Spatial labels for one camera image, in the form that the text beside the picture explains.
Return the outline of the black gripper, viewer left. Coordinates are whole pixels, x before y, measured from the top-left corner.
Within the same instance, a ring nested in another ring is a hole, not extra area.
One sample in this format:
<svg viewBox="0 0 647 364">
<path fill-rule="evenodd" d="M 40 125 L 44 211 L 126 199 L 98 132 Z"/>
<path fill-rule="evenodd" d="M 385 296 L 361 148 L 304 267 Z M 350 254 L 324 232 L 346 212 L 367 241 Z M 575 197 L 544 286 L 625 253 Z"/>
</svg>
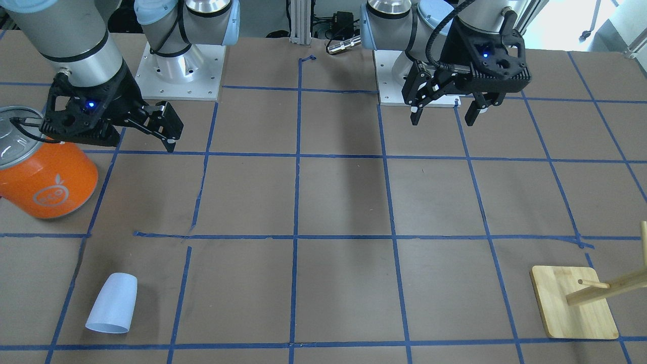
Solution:
<svg viewBox="0 0 647 364">
<path fill-rule="evenodd" d="M 168 101 L 144 102 L 129 67 L 123 65 L 113 78 L 89 87 L 73 86 L 71 75 L 65 68 L 55 75 L 39 127 L 42 134 L 56 141 L 116 147 L 116 127 L 134 127 L 174 152 L 183 122 Z"/>
</svg>

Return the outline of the black gripper, viewer right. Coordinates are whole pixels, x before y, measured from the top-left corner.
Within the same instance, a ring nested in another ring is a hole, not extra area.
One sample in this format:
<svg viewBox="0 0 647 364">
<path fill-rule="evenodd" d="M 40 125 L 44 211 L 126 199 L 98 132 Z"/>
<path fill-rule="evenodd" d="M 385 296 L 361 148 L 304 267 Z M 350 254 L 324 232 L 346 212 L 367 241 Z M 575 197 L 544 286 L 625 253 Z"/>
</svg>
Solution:
<svg viewBox="0 0 647 364">
<path fill-rule="evenodd" d="M 426 65 L 416 61 L 402 88 L 411 106 L 410 120 L 419 124 L 423 108 L 440 96 L 474 95 L 465 115 L 471 127 L 490 106 L 500 106 L 506 93 L 518 93 L 532 80 L 524 39 L 505 20 L 498 33 L 474 30 L 461 20 L 451 24 L 441 55 Z"/>
</svg>

